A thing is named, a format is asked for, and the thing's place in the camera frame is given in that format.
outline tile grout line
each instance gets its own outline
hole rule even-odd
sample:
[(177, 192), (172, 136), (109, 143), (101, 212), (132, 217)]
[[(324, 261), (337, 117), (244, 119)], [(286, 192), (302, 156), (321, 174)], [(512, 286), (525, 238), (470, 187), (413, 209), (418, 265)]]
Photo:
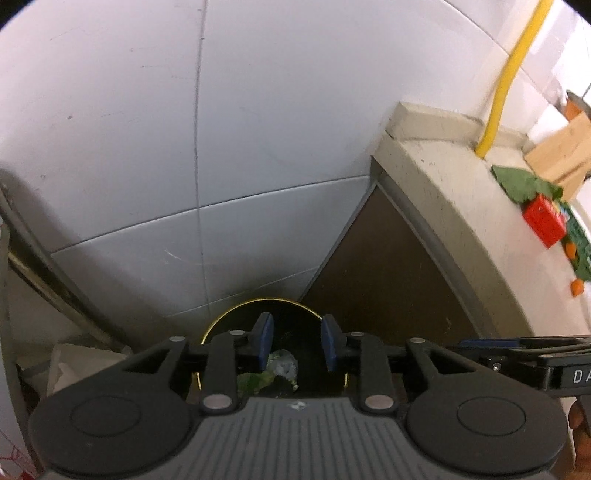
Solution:
[[(443, 3), (447, 4), (448, 6), (450, 6), (451, 8), (453, 8), (456, 12), (458, 12), (461, 16), (463, 16), (464, 18), (466, 18), (470, 23), (472, 23), (478, 30), (480, 30), (481, 32), (484, 33), (484, 35), (486, 35), (488, 38), (490, 38), (495, 45), (497, 45), (503, 52), (505, 52), (505, 54), (509, 57), (511, 55), (510, 51), (506, 51), (505, 48), (503, 47), (503, 45), (501, 45), (500, 43), (498, 43), (495, 40), (495, 37), (493, 37), (490, 33), (488, 33), (484, 28), (482, 28), (479, 24), (477, 24), (473, 19), (471, 19), (470, 17), (468, 17), (464, 12), (462, 12), (462, 10), (460, 10), (458, 7), (456, 7), (455, 5), (452, 5), (450, 3), (450, 0), (441, 0)], [(536, 92), (538, 92), (542, 98), (544, 100), (546, 100), (546, 102), (548, 102), (548, 100), (546, 99), (546, 97), (544, 96), (544, 94), (542, 92), (540, 92), (540, 90), (538, 89), (538, 86), (535, 84), (534, 79), (530, 76), (529, 73), (527, 73), (524, 68), (523, 68), (523, 64), (519, 66), (519, 72), (522, 72), (525, 77), (528, 79), (528, 81), (531, 83), (531, 86), (535, 89)]]
[[(239, 292), (239, 293), (235, 293), (235, 294), (233, 294), (233, 295), (229, 295), (229, 296), (227, 296), (227, 297), (224, 297), (224, 298), (222, 298), (222, 299), (217, 299), (217, 300), (214, 300), (214, 301), (212, 301), (212, 302), (210, 302), (210, 303), (216, 303), (217, 301), (222, 301), (222, 300), (231, 299), (232, 297), (237, 297), (237, 296), (239, 296), (239, 295), (243, 295), (243, 294), (245, 294), (245, 293), (251, 293), (251, 292), (253, 292), (253, 291), (255, 291), (255, 290), (258, 290), (259, 288), (268, 287), (269, 285), (273, 285), (274, 283), (277, 283), (277, 282), (280, 282), (280, 281), (283, 281), (283, 280), (287, 280), (288, 278), (295, 277), (296, 275), (302, 275), (302, 274), (304, 274), (304, 273), (308, 273), (308, 272), (310, 272), (310, 271), (312, 271), (312, 270), (318, 270), (319, 268), (320, 268), (320, 266), (318, 266), (318, 267), (312, 267), (312, 268), (306, 268), (305, 270), (302, 270), (301, 272), (297, 272), (297, 273), (294, 273), (294, 274), (288, 275), (288, 276), (286, 276), (286, 277), (283, 277), (283, 278), (278, 278), (277, 280), (273, 280), (273, 281), (270, 281), (270, 282), (268, 282), (268, 283), (265, 283), (265, 284), (263, 284), (263, 285), (261, 285), (261, 286), (259, 286), (259, 287), (255, 288), (255, 289), (253, 289), (253, 290), (245, 290), (245, 291), (242, 291), (242, 292)], [(200, 308), (202, 308), (202, 307), (204, 307), (204, 306), (206, 306), (206, 305), (207, 305), (207, 306), (209, 306), (209, 303), (208, 303), (208, 304), (203, 304), (203, 305), (198, 305), (198, 306), (196, 306), (196, 307), (192, 307), (192, 308), (190, 308), (190, 309), (188, 309), (188, 310), (183, 310), (182, 312), (177, 312), (177, 313), (172, 313), (172, 314), (170, 314), (170, 315), (165, 315), (165, 316), (164, 316), (164, 318), (166, 319), (166, 318), (174, 317), (174, 316), (176, 316), (176, 315), (181, 315), (181, 314), (183, 314), (183, 313), (187, 313), (187, 312), (190, 312), (190, 311), (192, 311), (192, 310), (197, 310), (197, 309), (200, 309)]]
[(132, 225), (126, 225), (126, 226), (123, 226), (123, 227), (120, 227), (120, 228), (116, 228), (115, 230), (111, 230), (109, 232), (100, 233), (99, 235), (92, 236), (90, 238), (87, 238), (85, 240), (81, 240), (81, 241), (76, 242), (76, 243), (73, 243), (71, 245), (66, 245), (65, 247), (60, 247), (57, 250), (54, 250), (53, 252), (49, 252), (49, 254), (50, 255), (54, 255), (56, 253), (62, 252), (64, 250), (67, 250), (68, 248), (76, 247), (76, 246), (81, 245), (81, 244), (85, 244), (86, 242), (90, 242), (91, 240), (96, 240), (97, 238), (100, 238), (102, 236), (111, 235), (112, 233), (117, 233), (117, 232), (120, 232), (120, 231), (123, 231), (123, 230), (127, 230), (128, 228), (133, 228), (133, 227), (137, 227), (137, 226), (140, 226), (140, 225), (145, 225), (146, 223), (150, 223), (150, 222), (156, 222), (158, 220), (162, 220), (162, 219), (165, 219), (165, 218), (168, 218), (168, 217), (172, 217), (172, 216), (175, 216), (175, 215), (180, 215), (182, 213), (192, 212), (193, 210), (197, 210), (197, 214), (199, 215), (199, 210), (200, 209), (207, 208), (207, 207), (213, 207), (213, 206), (216, 206), (216, 205), (221, 205), (222, 203), (229, 203), (229, 202), (234, 202), (236, 200), (244, 200), (244, 199), (247, 199), (247, 198), (250, 198), (250, 197), (258, 197), (260, 195), (267, 195), (267, 194), (270, 194), (270, 193), (278, 193), (278, 192), (283, 192), (285, 190), (298, 189), (298, 188), (301, 188), (301, 187), (309, 187), (309, 186), (312, 186), (312, 185), (322, 185), (324, 183), (331, 183), (331, 182), (337, 182), (337, 181), (343, 181), (343, 180), (361, 179), (361, 178), (364, 178), (364, 177), (367, 177), (367, 176), (369, 176), (369, 174), (367, 174), (367, 175), (356, 175), (356, 176), (353, 176), (353, 177), (343, 177), (343, 178), (333, 179), (333, 180), (317, 181), (317, 182), (313, 182), (313, 183), (306, 183), (304, 185), (295, 185), (293, 187), (286, 187), (286, 188), (283, 188), (283, 189), (272, 190), (270, 192), (262, 192), (262, 193), (255, 193), (253, 195), (246, 195), (244, 197), (239, 197), (239, 198), (232, 199), (232, 200), (224, 200), (223, 202), (211, 203), (209, 205), (203, 205), (201, 207), (199, 207), (199, 206), (197, 206), (197, 207), (189, 207), (189, 208), (184, 209), (184, 210), (179, 210), (178, 212), (167, 213), (165, 215), (161, 215), (161, 216), (156, 217), (156, 218), (151, 218), (150, 220), (145, 220), (143, 222), (134, 223)]
[(368, 176), (369, 176), (369, 173), (366, 173), (366, 174), (363, 174), (363, 175), (354, 175), (354, 176), (352, 176), (352, 177), (341, 177), (341, 178), (338, 178), (338, 179), (322, 180), (322, 181), (313, 181), (313, 182), (311, 182), (311, 183), (304, 183), (304, 184), (301, 184), (301, 185), (294, 185), (293, 187), (285, 187), (285, 188), (282, 188), (282, 189), (271, 190), (271, 191), (269, 191), (269, 192), (261, 192), (261, 193), (254, 193), (254, 194), (252, 194), (252, 195), (245, 195), (244, 197), (237, 197), (237, 198), (235, 198), (235, 199), (231, 199), (231, 200), (224, 200), (224, 201), (222, 201), (222, 202), (209, 203), (209, 204), (207, 204), (207, 205), (201, 205), (201, 206), (199, 206), (199, 209), (202, 209), (202, 208), (209, 208), (209, 207), (215, 207), (215, 206), (217, 206), (217, 205), (222, 205), (222, 204), (224, 204), (224, 203), (235, 202), (235, 201), (237, 201), (237, 200), (244, 200), (244, 199), (247, 199), (247, 198), (250, 198), (250, 197), (259, 197), (259, 196), (262, 196), (262, 195), (269, 195), (269, 194), (271, 194), (271, 193), (284, 192), (284, 191), (286, 191), (286, 190), (300, 189), (300, 188), (303, 188), (303, 187), (310, 187), (310, 186), (312, 186), (312, 185), (322, 185), (322, 184), (325, 184), (325, 183), (333, 183), (333, 182), (337, 182), (337, 181), (343, 181), (343, 180), (354, 180), (354, 179), (362, 179), (362, 178), (364, 178), (364, 177), (368, 177)]
[(195, 196), (197, 205), (197, 237), (199, 239), (199, 255), (201, 257), (201, 275), (203, 280), (203, 289), (205, 290), (205, 305), (207, 305), (207, 316), (211, 317), (211, 308), (209, 307), (209, 291), (207, 288), (207, 278), (205, 276), (205, 258), (203, 254), (203, 235), (201, 232), (201, 213), (199, 208), (199, 162), (197, 158), (197, 114), (199, 113), (199, 84), (201, 78), (201, 64), (203, 58), (203, 41), (205, 40), (205, 20), (207, 18), (208, 0), (203, 0), (203, 15), (201, 17), (201, 26), (199, 32), (199, 48), (197, 49), (197, 72), (195, 85), (195, 118), (193, 123), (193, 149), (195, 154)]
[(63, 252), (64, 250), (68, 250), (69, 248), (76, 247), (76, 246), (81, 245), (81, 244), (85, 244), (86, 242), (90, 242), (92, 240), (96, 240), (97, 238), (100, 238), (102, 236), (111, 235), (112, 233), (117, 233), (117, 232), (121, 232), (123, 230), (127, 230), (128, 228), (133, 228), (133, 227), (136, 227), (136, 226), (145, 225), (146, 223), (157, 222), (158, 220), (162, 220), (162, 219), (165, 219), (165, 218), (168, 218), (168, 217), (173, 217), (175, 215), (182, 215), (183, 213), (192, 212), (196, 208), (197, 207), (189, 207), (187, 209), (180, 210), (178, 212), (167, 213), (165, 215), (161, 215), (159, 217), (152, 218), (150, 220), (145, 220), (143, 222), (134, 223), (133, 225), (122, 226), (122, 227), (116, 228), (115, 230), (111, 230), (109, 232), (101, 233), (100, 235), (91, 236), (90, 238), (87, 238), (85, 240), (81, 240), (80, 242), (76, 242), (74, 244), (66, 245), (65, 247), (58, 248), (57, 250), (55, 250), (53, 252), (50, 252), (49, 255), (58, 254), (60, 252)]

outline yellow cable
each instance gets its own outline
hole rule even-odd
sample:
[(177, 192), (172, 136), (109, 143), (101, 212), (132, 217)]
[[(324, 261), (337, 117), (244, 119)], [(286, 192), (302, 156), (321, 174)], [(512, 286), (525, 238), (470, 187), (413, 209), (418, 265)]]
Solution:
[(553, 0), (540, 0), (538, 2), (527, 27), (521, 34), (517, 41), (517, 45), (515, 45), (511, 55), (509, 55), (509, 59), (501, 72), (501, 78), (499, 79), (499, 85), (496, 87), (495, 99), (492, 101), (491, 114), (488, 118), (488, 123), (486, 124), (484, 136), (474, 150), (474, 153), (480, 158), (485, 157), (495, 141), (509, 88), (511, 88), (513, 79), (515, 78), (515, 75), (517, 75), (519, 67), (521, 67), (521, 63), (530, 49), (535, 36), (540, 31), (544, 20), (548, 16), (552, 3)]

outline trash can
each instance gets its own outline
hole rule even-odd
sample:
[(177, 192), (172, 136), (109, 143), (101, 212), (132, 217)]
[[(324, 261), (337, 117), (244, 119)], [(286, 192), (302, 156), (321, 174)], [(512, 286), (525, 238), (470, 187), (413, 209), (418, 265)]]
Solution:
[(322, 317), (295, 301), (265, 298), (236, 305), (211, 324), (202, 343), (208, 343), (218, 333), (229, 330), (250, 331), (263, 312), (273, 315), (274, 337), (271, 351), (288, 350), (298, 362), (298, 389), (288, 393), (285, 388), (281, 388), (277, 382), (274, 382), (274, 385), (263, 388), (258, 396), (309, 398), (341, 395), (346, 376), (326, 369), (320, 343)]

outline gold rim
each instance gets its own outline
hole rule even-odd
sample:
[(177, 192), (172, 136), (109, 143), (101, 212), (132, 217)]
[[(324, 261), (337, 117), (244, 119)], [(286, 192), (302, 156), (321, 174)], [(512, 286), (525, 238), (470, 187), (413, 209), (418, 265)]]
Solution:
[[(247, 301), (243, 301), (242, 303), (239, 303), (238, 305), (234, 305), (231, 309), (226, 310), (219, 317), (217, 317), (212, 322), (212, 324), (209, 326), (209, 328), (207, 329), (207, 331), (205, 332), (205, 334), (203, 335), (203, 338), (201, 339), (201, 345), (203, 345), (205, 343), (205, 340), (207, 340), (207, 336), (211, 333), (211, 331), (217, 325), (217, 323), (220, 320), (222, 320), (222, 318), (225, 317), (228, 313), (236, 310), (239, 307), (242, 307), (243, 305), (248, 305), (249, 303), (254, 303), (256, 301), (265, 301), (265, 300), (284, 301), (286, 303), (291, 303), (292, 305), (297, 305), (298, 307), (301, 307), (304, 310), (306, 310), (307, 312), (309, 312), (312, 315), (314, 315), (317, 319), (322, 320), (322, 317), (320, 315), (318, 315), (314, 310), (309, 309), (306, 305), (302, 305), (301, 303), (299, 303), (297, 301), (288, 300), (288, 299), (281, 299), (279, 297), (263, 297), (263, 298), (260, 298), (260, 299), (247, 300)], [(199, 385), (199, 390), (201, 390), (201, 378), (199, 376), (199, 373), (197, 373), (197, 384)], [(349, 374), (345, 374), (345, 385), (344, 385), (343, 388), (347, 388), (348, 385), (349, 385)]]

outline wooden board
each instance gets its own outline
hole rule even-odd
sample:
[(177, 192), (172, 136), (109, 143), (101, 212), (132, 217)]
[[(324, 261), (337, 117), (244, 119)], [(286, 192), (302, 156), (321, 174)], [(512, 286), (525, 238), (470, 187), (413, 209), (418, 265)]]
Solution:
[(558, 183), (564, 190), (562, 199), (565, 202), (570, 202), (577, 196), (580, 188), (583, 186), (585, 175), (589, 170), (591, 170), (591, 165), (586, 163)]
[(560, 182), (591, 160), (591, 121), (581, 113), (561, 131), (548, 137), (525, 156), (536, 175)]

